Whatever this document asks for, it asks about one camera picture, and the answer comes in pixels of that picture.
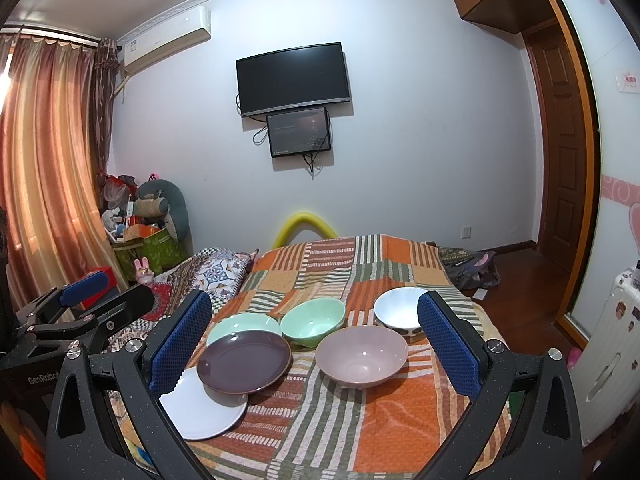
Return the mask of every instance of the blue gripper pad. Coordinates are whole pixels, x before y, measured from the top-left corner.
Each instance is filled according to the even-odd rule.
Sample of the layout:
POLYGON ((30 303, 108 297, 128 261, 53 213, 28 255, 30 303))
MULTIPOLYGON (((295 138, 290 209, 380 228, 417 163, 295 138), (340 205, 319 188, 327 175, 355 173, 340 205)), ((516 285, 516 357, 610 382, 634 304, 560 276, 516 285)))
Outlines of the blue gripper pad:
POLYGON ((174 314, 158 322, 147 338, 149 359, 149 393, 159 397, 172 392, 202 334, 211 321, 211 300, 201 290, 192 290, 174 314), (162 339, 157 351, 154 342, 162 339))
POLYGON ((456 392, 473 400, 482 386, 478 360, 443 313, 444 307, 438 306, 438 298, 449 308, 437 292, 421 295, 417 307, 418 322, 456 392))
POLYGON ((71 285, 67 285, 60 292, 61 306, 76 306, 81 301, 98 294, 109 286, 109 277, 106 273, 98 270, 85 276, 71 285))

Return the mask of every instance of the brown curtain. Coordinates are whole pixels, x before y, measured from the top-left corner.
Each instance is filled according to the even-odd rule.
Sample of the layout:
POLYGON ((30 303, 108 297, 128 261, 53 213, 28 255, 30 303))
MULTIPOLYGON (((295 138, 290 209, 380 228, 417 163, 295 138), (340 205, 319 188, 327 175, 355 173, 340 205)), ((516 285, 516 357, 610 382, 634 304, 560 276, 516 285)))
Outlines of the brown curtain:
POLYGON ((109 148, 111 145, 111 118, 113 116, 113 91, 120 62, 115 40, 100 40, 95 52, 94 74, 90 96, 89 132, 92 145, 92 165, 95 188, 101 200, 105 183, 109 148))
POLYGON ((0 118, 0 205, 10 233, 8 277, 18 306, 94 267, 127 284, 95 202, 88 140, 94 51, 21 38, 0 118))
POLYGON ((0 74, 4 70, 6 59, 9 57, 13 39, 14 37, 9 34, 0 34, 0 74))

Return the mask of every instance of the blue textured pad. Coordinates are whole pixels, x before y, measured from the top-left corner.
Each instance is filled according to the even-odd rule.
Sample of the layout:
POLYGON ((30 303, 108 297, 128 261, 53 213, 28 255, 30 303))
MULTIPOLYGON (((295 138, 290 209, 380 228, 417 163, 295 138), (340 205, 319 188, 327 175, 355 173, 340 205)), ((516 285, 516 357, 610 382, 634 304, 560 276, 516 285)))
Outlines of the blue textured pad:
POLYGON ((475 399, 481 387, 478 361, 428 294, 418 300, 418 322, 456 392, 475 399))
POLYGON ((172 392, 211 321, 211 300, 200 291, 182 319, 154 356, 149 392, 156 397, 172 392))
POLYGON ((82 280, 67 285, 60 294, 61 306, 76 306, 81 301, 98 294, 109 286, 109 277, 98 270, 85 276, 82 280))

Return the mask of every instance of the screw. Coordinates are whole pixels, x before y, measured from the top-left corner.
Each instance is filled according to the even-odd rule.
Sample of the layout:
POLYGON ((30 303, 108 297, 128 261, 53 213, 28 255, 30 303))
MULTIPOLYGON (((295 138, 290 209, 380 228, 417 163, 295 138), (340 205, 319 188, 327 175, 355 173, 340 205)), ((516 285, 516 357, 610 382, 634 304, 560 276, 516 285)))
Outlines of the screw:
POLYGON ((550 348, 549 357, 551 357, 554 361, 560 361, 562 360, 562 352, 557 348, 550 348))
POLYGON ((137 352, 138 350, 140 350, 141 346, 142 341, 140 341, 140 339, 132 339, 126 345, 124 345, 124 349, 127 352, 137 352))
POLYGON ((69 350, 69 351, 66 353, 66 356, 67 356, 69 359, 76 359, 77 357, 79 357, 79 356, 80 356, 80 354, 81 354, 81 353, 82 353, 82 350, 81 350, 81 349, 79 349, 79 348, 72 348, 71 350, 69 350))
POLYGON ((494 354, 501 354, 504 352, 504 343, 497 339, 489 339, 486 342, 487 348, 494 354))

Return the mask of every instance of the pink bunny toy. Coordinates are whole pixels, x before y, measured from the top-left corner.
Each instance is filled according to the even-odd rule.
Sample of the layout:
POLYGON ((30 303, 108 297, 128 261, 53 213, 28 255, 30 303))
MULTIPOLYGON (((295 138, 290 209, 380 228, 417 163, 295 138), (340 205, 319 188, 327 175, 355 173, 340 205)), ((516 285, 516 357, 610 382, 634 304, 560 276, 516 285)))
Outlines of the pink bunny toy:
POLYGON ((149 260, 142 258, 142 264, 140 264, 140 260, 133 262, 136 266, 136 281, 141 283, 142 285, 151 286, 154 282, 154 274, 151 269, 149 269, 149 260))

